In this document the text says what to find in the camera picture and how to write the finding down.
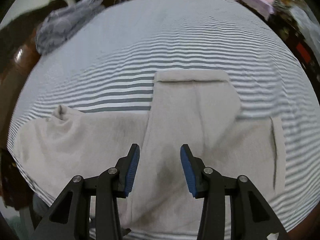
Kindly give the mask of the beige fleece pants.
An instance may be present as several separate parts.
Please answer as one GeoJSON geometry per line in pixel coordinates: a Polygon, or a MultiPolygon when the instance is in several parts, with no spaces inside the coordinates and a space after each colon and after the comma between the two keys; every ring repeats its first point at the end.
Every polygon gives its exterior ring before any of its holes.
{"type": "Polygon", "coordinates": [[[101,174],[140,146],[133,191],[119,203],[124,226],[149,232],[199,229],[202,202],[188,191],[180,148],[224,176],[246,175],[266,199],[285,186],[285,138],[280,117],[240,120],[241,103],[222,70],[157,72],[148,112],[82,113],[57,107],[30,120],[13,154],[28,176],[57,197],[75,175],[101,174]]]}

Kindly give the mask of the grey white striped bedsheet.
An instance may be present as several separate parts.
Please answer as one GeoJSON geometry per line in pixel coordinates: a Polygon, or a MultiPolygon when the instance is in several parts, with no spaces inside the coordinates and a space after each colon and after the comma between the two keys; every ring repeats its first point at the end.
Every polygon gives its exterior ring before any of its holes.
{"type": "MultiPolygon", "coordinates": [[[[286,230],[319,203],[319,103],[293,53],[259,17],[234,0],[131,0],[97,14],[69,41],[42,56],[16,103],[8,150],[33,191],[45,193],[13,154],[18,130],[59,106],[82,113],[151,109],[157,72],[222,70],[237,92],[240,120],[280,117],[285,186],[266,199],[286,230]]],[[[132,229],[139,238],[191,233],[132,229]]]]}

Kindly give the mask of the dark wooden headboard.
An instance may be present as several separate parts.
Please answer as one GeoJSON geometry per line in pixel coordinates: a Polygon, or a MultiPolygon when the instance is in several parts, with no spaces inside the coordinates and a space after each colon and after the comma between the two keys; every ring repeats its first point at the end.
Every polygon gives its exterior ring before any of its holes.
{"type": "Polygon", "coordinates": [[[54,10],[67,6],[53,0],[44,7],[28,11],[1,29],[1,147],[7,145],[11,117],[25,81],[40,58],[35,49],[39,24],[54,10]]]}

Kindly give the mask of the folded grey blue quilt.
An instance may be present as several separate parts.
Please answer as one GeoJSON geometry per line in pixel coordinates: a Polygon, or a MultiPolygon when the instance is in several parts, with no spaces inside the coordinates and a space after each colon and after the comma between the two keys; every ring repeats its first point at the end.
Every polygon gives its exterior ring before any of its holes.
{"type": "Polygon", "coordinates": [[[70,40],[105,7],[103,0],[81,0],[52,11],[38,27],[35,36],[37,52],[46,55],[70,40]]]}

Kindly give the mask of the white dotted fabric bag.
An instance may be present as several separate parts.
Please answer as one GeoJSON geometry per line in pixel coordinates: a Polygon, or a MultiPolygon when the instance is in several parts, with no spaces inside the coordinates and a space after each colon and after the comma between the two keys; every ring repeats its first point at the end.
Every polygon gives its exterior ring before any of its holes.
{"type": "Polygon", "coordinates": [[[298,6],[292,7],[290,14],[297,22],[300,33],[304,36],[307,45],[311,48],[319,63],[319,23],[298,6]]]}

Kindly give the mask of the lilac folded cloth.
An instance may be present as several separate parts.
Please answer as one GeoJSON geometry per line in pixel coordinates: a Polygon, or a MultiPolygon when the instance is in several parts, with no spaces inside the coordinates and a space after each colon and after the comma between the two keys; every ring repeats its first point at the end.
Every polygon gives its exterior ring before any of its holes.
{"type": "Polygon", "coordinates": [[[235,1],[244,3],[244,5],[256,11],[266,21],[269,19],[271,15],[274,14],[273,6],[270,3],[268,3],[266,0],[235,0],[235,1]]]}

